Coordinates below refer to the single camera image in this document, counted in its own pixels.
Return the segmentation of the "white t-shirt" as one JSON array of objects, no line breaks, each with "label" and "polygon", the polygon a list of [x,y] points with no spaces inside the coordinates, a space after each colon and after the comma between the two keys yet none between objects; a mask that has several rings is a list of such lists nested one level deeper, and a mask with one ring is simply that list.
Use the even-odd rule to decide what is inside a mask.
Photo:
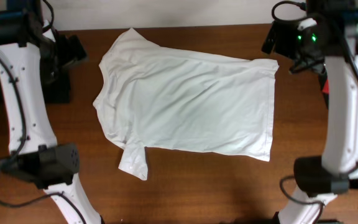
[{"label": "white t-shirt", "polygon": [[99,68],[93,106],[123,172],[146,180],[148,147],[270,159],[276,60],[166,48],[129,29]]}]

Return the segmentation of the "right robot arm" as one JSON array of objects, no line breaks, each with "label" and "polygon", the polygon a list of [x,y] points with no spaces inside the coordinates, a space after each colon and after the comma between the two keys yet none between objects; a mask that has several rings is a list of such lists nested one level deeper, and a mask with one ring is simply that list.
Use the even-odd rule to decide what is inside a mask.
[{"label": "right robot arm", "polygon": [[291,59],[291,73],[320,75],[329,88],[328,130],[322,155],[296,159],[296,188],[273,216],[278,224],[319,223],[329,202],[358,189],[358,2],[308,0],[298,7],[302,18],[274,18],[262,51]]}]

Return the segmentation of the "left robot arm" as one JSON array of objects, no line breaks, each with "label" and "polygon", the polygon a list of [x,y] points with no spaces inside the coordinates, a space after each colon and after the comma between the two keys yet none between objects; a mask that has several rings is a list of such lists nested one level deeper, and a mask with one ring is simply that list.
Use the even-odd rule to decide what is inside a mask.
[{"label": "left robot arm", "polygon": [[[43,190],[68,223],[102,223],[80,182],[78,149],[58,143],[45,106],[69,102],[67,71],[87,54],[77,36],[60,34],[43,18],[43,5],[8,1],[0,11],[0,87],[9,125],[0,174]],[[14,207],[1,199],[0,205]]]}]

